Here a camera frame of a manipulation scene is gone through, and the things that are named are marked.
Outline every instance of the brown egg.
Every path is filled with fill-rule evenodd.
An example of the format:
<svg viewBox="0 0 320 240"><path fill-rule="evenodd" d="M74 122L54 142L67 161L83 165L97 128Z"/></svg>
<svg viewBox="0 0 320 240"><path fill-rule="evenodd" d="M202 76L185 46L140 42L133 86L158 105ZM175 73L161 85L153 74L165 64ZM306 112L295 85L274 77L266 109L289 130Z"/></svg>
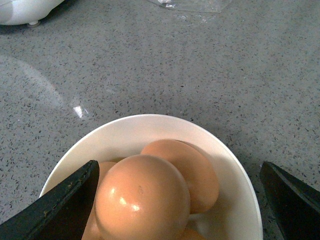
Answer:
<svg viewBox="0 0 320 240"><path fill-rule="evenodd" d="M190 194L168 161L134 155L112 167L96 193L97 226L105 239L176 240L190 214Z"/></svg>
<svg viewBox="0 0 320 240"><path fill-rule="evenodd" d="M219 196L219 182L209 160L193 147L177 140L151 142L141 154L157 156L172 163L184 177L190 192L191 213L209 210Z"/></svg>
<svg viewBox="0 0 320 240"><path fill-rule="evenodd" d="M179 240L206 240L197 231L186 228Z"/></svg>
<svg viewBox="0 0 320 240"><path fill-rule="evenodd" d="M105 177L107 172L115 165L115 162L112 161L104 161L99 163L99 181L98 181L98 187L102 182L102 179ZM96 221L96 212L95 208L93 207L90 213L90 216L88 218L88 221L86 223L82 239L81 240L100 240L101 233L97 226Z"/></svg>

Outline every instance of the eggshell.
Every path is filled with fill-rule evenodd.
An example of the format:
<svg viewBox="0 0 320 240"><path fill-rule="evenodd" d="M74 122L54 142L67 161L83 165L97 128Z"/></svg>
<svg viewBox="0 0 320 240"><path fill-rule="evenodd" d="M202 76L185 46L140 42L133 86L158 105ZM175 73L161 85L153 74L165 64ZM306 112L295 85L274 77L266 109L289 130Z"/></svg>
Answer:
<svg viewBox="0 0 320 240"><path fill-rule="evenodd" d="M212 164L199 151L177 140L151 142L141 154L157 156L172 163L184 177L190 192L191 214L209 210L219 196L219 182Z"/></svg>
<svg viewBox="0 0 320 240"><path fill-rule="evenodd" d="M206 240L197 231L186 228L179 240Z"/></svg>
<svg viewBox="0 0 320 240"><path fill-rule="evenodd" d="M115 165L115 162L105 161L99 163L99 181L97 187L101 184L102 179L105 177L107 172ZM101 240L101 233L97 226L96 212L93 207L86 223L82 239L81 240Z"/></svg>
<svg viewBox="0 0 320 240"><path fill-rule="evenodd" d="M96 193L97 226L105 239L176 240L190 214L190 194L181 173L149 155L113 166Z"/></svg>

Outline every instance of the gray countertop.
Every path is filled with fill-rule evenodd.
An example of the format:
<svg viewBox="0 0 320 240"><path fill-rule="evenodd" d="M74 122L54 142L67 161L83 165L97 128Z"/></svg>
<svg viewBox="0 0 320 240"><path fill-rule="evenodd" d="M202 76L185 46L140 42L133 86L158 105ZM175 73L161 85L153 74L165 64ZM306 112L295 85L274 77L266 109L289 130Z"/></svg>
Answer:
<svg viewBox="0 0 320 240"><path fill-rule="evenodd" d="M0 223L39 197L90 131L157 113L230 148L264 239L281 240L259 171L271 161L320 190L319 61L318 0L233 0L222 13L68 0L38 27L0 26Z"/></svg>

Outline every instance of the plastic bag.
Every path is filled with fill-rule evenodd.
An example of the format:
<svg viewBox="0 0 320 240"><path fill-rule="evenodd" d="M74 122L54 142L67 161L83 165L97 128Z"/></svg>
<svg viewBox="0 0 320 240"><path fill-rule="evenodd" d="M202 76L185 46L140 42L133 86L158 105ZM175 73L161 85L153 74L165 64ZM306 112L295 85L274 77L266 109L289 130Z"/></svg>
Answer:
<svg viewBox="0 0 320 240"><path fill-rule="evenodd" d="M149 0L165 8L200 13L221 13L232 0Z"/></svg>

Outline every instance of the bowl rim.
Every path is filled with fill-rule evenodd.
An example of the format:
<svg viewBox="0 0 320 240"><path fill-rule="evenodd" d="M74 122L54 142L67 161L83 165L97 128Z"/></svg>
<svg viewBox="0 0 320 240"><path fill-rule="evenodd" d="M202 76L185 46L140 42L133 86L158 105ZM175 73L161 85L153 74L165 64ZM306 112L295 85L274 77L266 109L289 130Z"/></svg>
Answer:
<svg viewBox="0 0 320 240"><path fill-rule="evenodd" d="M208 130L204 129L203 127L193 123L193 122L190 122L188 120L185 120L185 119L182 119L182 118L179 118L179 117L175 117L175 116L171 116L171 115L164 115L164 114L155 114L155 113L147 113L147 114L136 114L136 115L130 115L130 116L125 116L125 117L121 117L121 118L118 118L118 119L115 119L115 120L112 120L110 122L107 122L99 127L97 127L96 129L92 130L91 132L89 132L87 135L85 135L84 137L82 137L80 140L78 140L64 155L63 157L58 161L58 163L55 165L55 167L53 168L52 172L50 173L49 177L47 178L42 190L41 190L41 193L40 193L40 196L43 196L45 194L45 189L48 185L48 183L50 182L51 180L51 177L53 175L53 173L56 171L56 169L59 167L59 165L66 159L66 157L69 155L70 152L73 151L73 149L75 149L80 143L82 143L83 141L85 141L87 138L89 138L91 135L95 134L96 132L100 131L100 129L102 128L105 128L106 126L108 125L112 125L116 122L120 122L120 121L124 121L124 120L127 120L127 119L133 119L133 118L150 118L150 117L161 117L161 118L168 118L168 119L173 119L173 120L176 120L176 121L180 121L182 123L186 123L186 124L189 124L189 125L192 125L193 127L201 130L202 132L206 133L206 134L209 134L213 139L215 139L231 156L232 158L235 160L237 166L240 168L241 172L243 173L248 185L249 185L249 188L250 188L250 191L251 191L251 195L253 196L253 201L254 201L254 206L255 206L255 210L256 210L256 214L257 214L257 220L258 220L258 225L259 225L259 236L260 236L260 239L262 240L263 239L263 224L262 224L262 216L261 216L261 211L260 211L260 207L259 207L259 202L258 202L258 199L257 199L257 195L256 195L256 192L254 190L254 187L252 185L252 182L245 170L245 168L242 166L242 164L240 163L240 161L238 160L238 158L233 154L233 152L220 140L218 139L215 135L213 135L211 132L209 132Z"/></svg>

